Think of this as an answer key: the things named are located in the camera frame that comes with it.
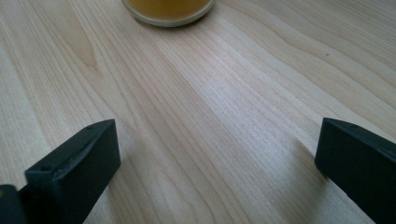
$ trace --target wooden table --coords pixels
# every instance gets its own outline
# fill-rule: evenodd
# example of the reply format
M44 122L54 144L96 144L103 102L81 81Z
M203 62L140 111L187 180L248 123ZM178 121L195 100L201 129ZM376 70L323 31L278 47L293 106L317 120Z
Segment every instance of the wooden table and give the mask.
M396 3L0 1L0 183L96 121L122 165L86 223L371 223L316 169L323 117L396 139Z

